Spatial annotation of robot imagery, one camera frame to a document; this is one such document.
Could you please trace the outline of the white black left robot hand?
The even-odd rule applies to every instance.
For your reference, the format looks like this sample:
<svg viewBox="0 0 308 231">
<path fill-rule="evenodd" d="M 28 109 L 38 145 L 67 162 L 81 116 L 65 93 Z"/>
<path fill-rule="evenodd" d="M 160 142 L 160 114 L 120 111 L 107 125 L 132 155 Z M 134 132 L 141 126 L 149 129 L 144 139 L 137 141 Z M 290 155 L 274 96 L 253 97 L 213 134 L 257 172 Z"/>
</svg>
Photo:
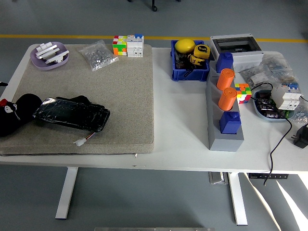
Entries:
<svg viewBox="0 0 308 231">
<path fill-rule="evenodd" d="M 18 120 L 21 120 L 20 117 L 16 113 L 17 104 L 7 101 L 6 99 L 2 99 L 0 101 L 0 112 L 8 115 L 10 113 L 14 113 Z"/>
</svg>

